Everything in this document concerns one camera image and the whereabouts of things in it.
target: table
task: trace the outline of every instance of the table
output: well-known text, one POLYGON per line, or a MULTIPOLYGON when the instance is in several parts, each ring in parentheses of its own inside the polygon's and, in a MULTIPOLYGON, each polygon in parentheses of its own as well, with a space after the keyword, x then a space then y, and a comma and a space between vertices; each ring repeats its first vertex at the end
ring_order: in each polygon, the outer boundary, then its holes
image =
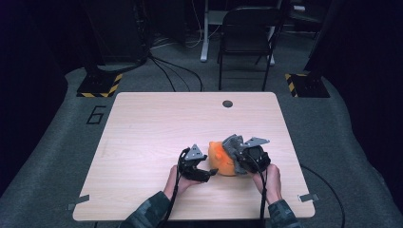
MULTIPOLYGON (((183 149, 195 143, 208 155, 209 142, 232 134, 270 140, 262 147, 280 169, 283 197, 297 217, 313 216, 313 203, 297 197, 309 192, 274 93, 125 92, 116 97, 80 194, 89 200, 76 205, 74 219, 125 219, 163 190, 183 149)), ((208 161, 198 168, 209 170, 208 161)), ((216 175, 179 196, 170 219, 258 219, 260 199, 249 176, 216 175)))
MULTIPOLYGON (((279 8, 281 5, 282 0, 278 0, 277 7, 279 8)), ((222 20, 226 14, 226 10, 210 10, 208 8, 208 0, 204 0, 204 37, 203 37, 203 42, 202 42, 202 48, 201 48, 201 61, 204 63, 207 61, 208 57, 208 43, 209 43, 209 34, 208 34, 208 25, 222 25, 222 20)), ((275 29, 270 28, 269 34, 268 34, 268 39, 273 35, 275 29)), ((272 59, 270 61, 270 66, 273 66, 275 64, 275 58, 272 56, 272 59)))

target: orange sponge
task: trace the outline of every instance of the orange sponge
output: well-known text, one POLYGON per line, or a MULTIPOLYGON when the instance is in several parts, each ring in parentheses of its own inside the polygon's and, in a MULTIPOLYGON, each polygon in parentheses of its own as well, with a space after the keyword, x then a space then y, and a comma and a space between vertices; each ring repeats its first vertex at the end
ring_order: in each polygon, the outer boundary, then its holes
POLYGON ((224 176, 236 176, 234 161, 228 156, 222 142, 210 142, 208 158, 211 168, 218 168, 219 174, 224 176))

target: table leg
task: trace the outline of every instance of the table leg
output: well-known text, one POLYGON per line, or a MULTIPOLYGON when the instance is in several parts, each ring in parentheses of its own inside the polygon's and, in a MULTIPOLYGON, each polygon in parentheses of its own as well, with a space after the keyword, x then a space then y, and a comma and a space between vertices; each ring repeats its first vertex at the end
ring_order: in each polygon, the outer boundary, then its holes
POLYGON ((204 0, 204 40, 201 49, 201 61, 207 61, 208 54, 208 0, 204 0))

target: white wire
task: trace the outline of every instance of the white wire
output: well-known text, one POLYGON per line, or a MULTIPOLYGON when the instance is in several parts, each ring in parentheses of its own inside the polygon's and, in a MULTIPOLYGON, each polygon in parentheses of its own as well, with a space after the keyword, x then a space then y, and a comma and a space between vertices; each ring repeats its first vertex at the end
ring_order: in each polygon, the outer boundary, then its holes
POLYGON ((199 21, 198 14, 196 13, 196 8, 195 8, 195 2, 194 2, 194 0, 192 0, 192 6, 193 6, 193 11, 195 12, 196 20, 198 21, 200 37, 199 37, 199 41, 196 43, 196 45, 194 45, 194 46, 186 46, 187 48, 194 48, 194 47, 197 46, 197 45, 201 42, 201 40, 202 40, 202 26, 201 26, 201 22, 199 21))

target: wooden table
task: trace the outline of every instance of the wooden table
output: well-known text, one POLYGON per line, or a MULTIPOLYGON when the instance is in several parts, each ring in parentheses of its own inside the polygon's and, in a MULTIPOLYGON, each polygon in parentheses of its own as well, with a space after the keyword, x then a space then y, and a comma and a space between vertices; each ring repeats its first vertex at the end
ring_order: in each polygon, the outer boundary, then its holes
MULTIPOLYGON (((146 92, 117 95, 74 219, 125 219, 163 190, 183 149, 195 143, 208 155, 209 142, 232 134, 270 140, 262 147, 280 169, 283 197, 297 217, 313 216, 313 203, 298 199, 309 192, 274 93, 146 92)), ((198 168, 209 170, 208 158, 198 168)), ((170 219, 258 219, 260 198, 249 176, 216 175, 179 196, 170 219)))

